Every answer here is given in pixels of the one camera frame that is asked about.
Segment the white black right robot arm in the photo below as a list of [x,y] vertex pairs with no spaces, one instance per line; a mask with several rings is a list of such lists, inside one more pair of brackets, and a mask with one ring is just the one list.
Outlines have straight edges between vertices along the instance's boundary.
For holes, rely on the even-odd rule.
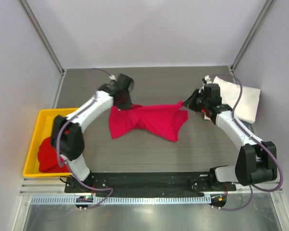
[[207,181],[212,190],[221,189],[225,182],[248,186],[277,179],[276,146],[254,135],[237,119],[233,109],[222,103],[218,84],[205,84],[196,89],[183,105],[192,111],[203,112],[239,150],[234,166],[210,169]]

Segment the pink t-shirt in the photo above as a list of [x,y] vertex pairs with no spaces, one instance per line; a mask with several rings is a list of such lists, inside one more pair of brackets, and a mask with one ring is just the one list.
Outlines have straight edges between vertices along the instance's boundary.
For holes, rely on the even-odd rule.
[[112,139],[141,129],[171,142],[178,141],[179,130],[188,120],[188,112],[182,110],[183,102],[143,106],[134,104],[120,110],[113,106],[109,115],[109,131]]

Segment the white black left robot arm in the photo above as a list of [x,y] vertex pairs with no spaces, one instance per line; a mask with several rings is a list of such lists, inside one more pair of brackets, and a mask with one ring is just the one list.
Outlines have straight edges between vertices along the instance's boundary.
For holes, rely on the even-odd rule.
[[130,92],[133,85],[133,79],[127,75],[111,76],[110,82],[100,86],[80,108],[66,116],[58,115],[53,120],[50,144],[56,151],[59,166],[65,164],[68,167],[77,179],[76,187],[81,192],[88,192],[92,188],[92,179],[88,177],[91,171],[83,157],[83,133],[99,115],[112,106],[119,110],[131,109]]

